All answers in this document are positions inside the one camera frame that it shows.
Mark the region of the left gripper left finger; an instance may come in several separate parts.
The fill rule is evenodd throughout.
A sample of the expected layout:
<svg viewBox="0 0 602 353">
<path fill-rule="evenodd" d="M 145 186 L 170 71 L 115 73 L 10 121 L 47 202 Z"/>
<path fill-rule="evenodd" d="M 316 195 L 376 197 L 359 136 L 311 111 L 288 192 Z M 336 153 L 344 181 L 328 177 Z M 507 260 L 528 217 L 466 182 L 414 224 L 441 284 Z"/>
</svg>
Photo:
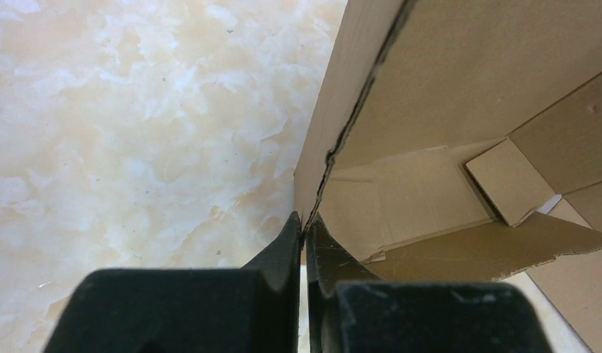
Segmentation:
<svg viewBox="0 0 602 353">
<path fill-rule="evenodd" d="M 111 268 L 72 293 L 46 352 L 296 352 L 301 221 L 240 268 Z"/>
</svg>

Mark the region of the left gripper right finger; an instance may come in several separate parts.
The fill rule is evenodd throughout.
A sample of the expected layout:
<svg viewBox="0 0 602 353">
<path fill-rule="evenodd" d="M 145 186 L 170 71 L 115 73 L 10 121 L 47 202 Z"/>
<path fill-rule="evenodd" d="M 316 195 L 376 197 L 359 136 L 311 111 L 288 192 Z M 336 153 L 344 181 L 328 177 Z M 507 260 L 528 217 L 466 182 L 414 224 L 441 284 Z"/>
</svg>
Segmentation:
<svg viewBox="0 0 602 353">
<path fill-rule="evenodd" d="M 308 226 L 312 352 L 549 352 L 528 299 L 498 282 L 388 282 L 321 217 Z"/>
</svg>

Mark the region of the brown cardboard box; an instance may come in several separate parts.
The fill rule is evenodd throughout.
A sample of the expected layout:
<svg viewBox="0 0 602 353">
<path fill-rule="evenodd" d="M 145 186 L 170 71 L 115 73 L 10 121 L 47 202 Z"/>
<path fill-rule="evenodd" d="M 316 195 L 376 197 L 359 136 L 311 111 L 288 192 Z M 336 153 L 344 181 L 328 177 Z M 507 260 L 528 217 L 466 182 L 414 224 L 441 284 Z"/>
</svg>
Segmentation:
<svg viewBox="0 0 602 353">
<path fill-rule="evenodd" d="M 350 1 L 294 179 L 380 279 L 509 284 L 602 352 L 602 1 Z"/>
</svg>

